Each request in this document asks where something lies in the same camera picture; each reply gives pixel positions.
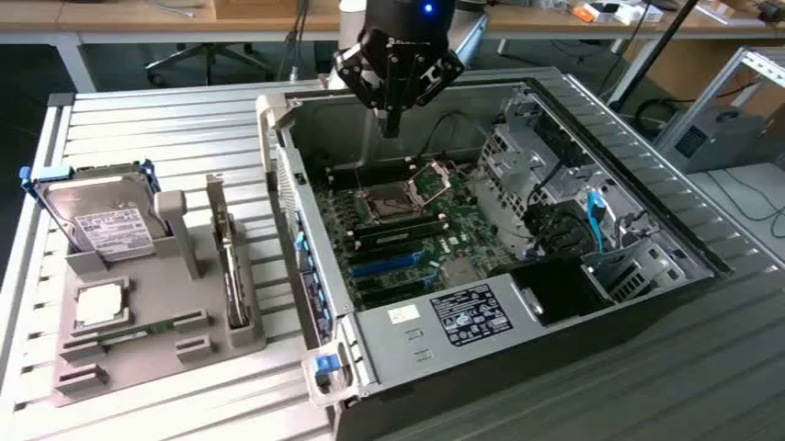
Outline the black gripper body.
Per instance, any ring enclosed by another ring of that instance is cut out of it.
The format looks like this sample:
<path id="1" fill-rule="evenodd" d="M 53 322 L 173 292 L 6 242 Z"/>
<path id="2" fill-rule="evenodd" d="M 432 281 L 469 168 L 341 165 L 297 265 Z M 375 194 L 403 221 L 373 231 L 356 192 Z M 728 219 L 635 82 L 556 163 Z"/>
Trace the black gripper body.
<path id="1" fill-rule="evenodd" d="M 436 55 L 445 53 L 455 4 L 455 1 L 368 1 L 357 36 L 364 57 L 369 61 L 384 59 L 384 52 L 393 44 L 423 46 Z"/>

